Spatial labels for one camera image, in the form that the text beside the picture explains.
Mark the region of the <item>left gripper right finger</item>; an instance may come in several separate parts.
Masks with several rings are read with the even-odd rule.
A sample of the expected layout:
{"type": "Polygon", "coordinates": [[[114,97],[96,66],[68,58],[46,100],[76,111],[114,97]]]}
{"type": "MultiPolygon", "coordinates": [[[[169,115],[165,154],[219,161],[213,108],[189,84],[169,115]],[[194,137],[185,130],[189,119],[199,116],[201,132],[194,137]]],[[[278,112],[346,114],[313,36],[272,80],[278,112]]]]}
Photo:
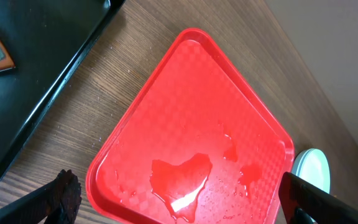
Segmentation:
{"type": "Polygon", "coordinates": [[[358,224],[358,210],[290,172],[283,174],[278,195],[289,224],[358,224]]]}

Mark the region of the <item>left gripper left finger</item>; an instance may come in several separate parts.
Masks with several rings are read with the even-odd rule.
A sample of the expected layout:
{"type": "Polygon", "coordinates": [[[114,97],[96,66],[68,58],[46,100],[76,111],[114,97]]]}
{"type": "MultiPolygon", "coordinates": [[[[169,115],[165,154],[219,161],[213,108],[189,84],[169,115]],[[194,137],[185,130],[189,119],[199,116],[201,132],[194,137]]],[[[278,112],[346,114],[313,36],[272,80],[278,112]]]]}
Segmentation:
{"type": "Polygon", "coordinates": [[[74,223],[81,205],[81,184],[71,170],[0,209],[0,223],[74,223]]]}

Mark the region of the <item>white plate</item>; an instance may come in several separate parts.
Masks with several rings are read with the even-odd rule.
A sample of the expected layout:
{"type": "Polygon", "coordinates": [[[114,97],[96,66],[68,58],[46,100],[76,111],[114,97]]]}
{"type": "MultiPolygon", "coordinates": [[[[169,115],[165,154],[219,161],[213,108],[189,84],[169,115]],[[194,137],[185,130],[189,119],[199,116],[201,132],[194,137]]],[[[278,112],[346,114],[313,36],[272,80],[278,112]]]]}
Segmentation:
{"type": "Polygon", "coordinates": [[[330,193],[331,173],[323,151],[311,148],[300,152],[295,158],[291,173],[327,194],[330,193]]]}

